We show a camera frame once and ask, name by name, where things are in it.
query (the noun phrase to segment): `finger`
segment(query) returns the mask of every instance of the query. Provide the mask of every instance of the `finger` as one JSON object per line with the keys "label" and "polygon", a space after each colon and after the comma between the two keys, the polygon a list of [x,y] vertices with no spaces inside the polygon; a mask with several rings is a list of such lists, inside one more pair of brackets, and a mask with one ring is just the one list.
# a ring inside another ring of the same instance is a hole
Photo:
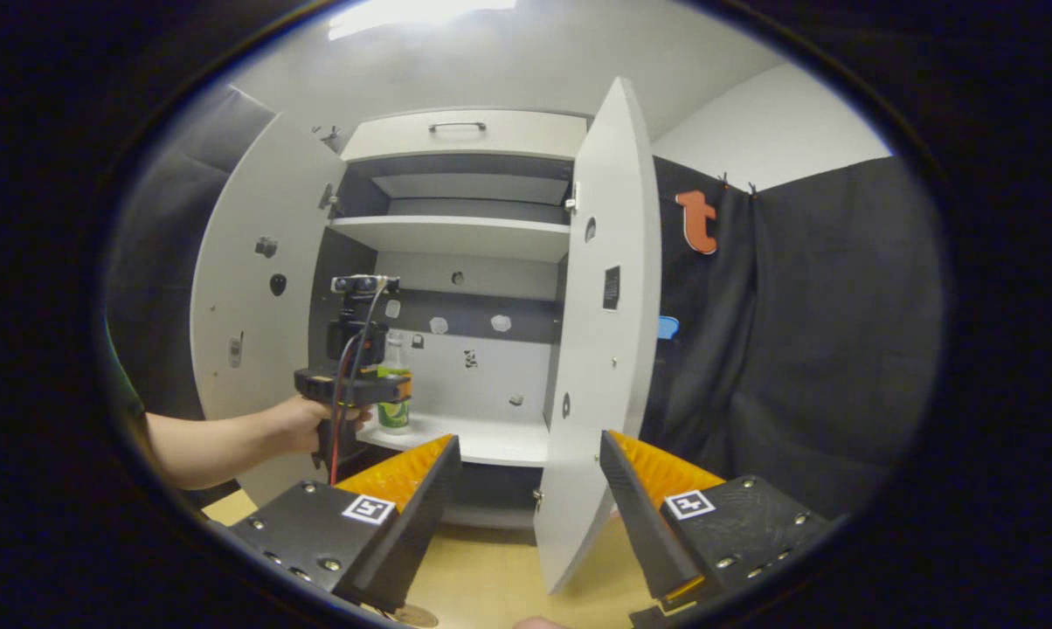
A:
{"label": "finger", "polygon": [[355,422],[359,418],[362,418],[363,413],[360,409],[343,409],[343,418],[347,421]]}

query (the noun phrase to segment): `plastic bottle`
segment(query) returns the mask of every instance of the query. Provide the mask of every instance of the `plastic bottle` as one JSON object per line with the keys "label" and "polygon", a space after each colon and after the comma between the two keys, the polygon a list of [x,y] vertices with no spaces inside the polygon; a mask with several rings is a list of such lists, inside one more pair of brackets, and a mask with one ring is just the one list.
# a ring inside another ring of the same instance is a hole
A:
{"label": "plastic bottle", "polygon": [[[379,377],[387,374],[409,376],[410,366],[406,362],[403,350],[404,334],[399,331],[386,333],[386,356],[379,364]],[[409,394],[409,383],[402,387],[403,394]],[[405,400],[398,404],[379,403],[379,428],[384,432],[402,433],[410,429],[410,402]]]}

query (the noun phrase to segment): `dark fabric backdrop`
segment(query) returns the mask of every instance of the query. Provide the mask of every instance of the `dark fabric backdrop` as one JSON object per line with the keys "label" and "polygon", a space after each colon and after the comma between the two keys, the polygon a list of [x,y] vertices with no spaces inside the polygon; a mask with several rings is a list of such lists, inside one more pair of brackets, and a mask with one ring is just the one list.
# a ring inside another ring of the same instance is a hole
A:
{"label": "dark fabric backdrop", "polygon": [[[761,475],[833,518],[901,461],[933,385],[945,287],[934,208],[898,158],[761,190],[655,160],[662,314],[642,438]],[[673,196],[705,191],[719,250],[682,238]]]}

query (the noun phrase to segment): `red cable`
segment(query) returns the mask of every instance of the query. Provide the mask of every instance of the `red cable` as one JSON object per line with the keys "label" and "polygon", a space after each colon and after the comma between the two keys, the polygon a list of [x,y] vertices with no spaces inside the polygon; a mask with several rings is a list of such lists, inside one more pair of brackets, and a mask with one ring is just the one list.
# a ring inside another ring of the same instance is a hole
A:
{"label": "red cable", "polygon": [[[338,387],[338,391],[336,391],[336,400],[343,399],[343,374],[347,372],[347,362],[350,361],[350,358],[351,350],[348,349],[347,353],[343,356],[343,365],[339,367],[341,379],[336,381],[336,387]],[[343,421],[343,414],[345,414],[343,413],[343,409],[336,410],[336,421],[331,426],[331,466],[329,468],[329,472],[327,473],[327,485],[330,486],[336,485],[336,462],[339,458],[339,422]]]}

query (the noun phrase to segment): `open cabinet door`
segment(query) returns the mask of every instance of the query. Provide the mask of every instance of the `open cabinet door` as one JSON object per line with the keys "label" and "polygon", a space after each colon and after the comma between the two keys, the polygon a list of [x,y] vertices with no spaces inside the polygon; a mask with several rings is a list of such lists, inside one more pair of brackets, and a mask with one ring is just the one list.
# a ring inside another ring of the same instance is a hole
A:
{"label": "open cabinet door", "polygon": [[631,83],[616,79],[573,171],[561,354],[549,456],[533,516],[546,588],[569,580],[613,505],[600,430],[638,435],[662,290],[662,228],[650,139]]}
{"label": "open cabinet door", "polygon": [[[329,147],[279,115],[227,179],[191,289],[191,362],[208,420],[257,413],[297,393],[294,371],[307,366],[312,277],[327,223],[320,204],[343,170]],[[277,250],[256,253],[260,238],[275,240]],[[305,478],[327,481],[308,454],[296,454],[238,481],[262,506]]]}

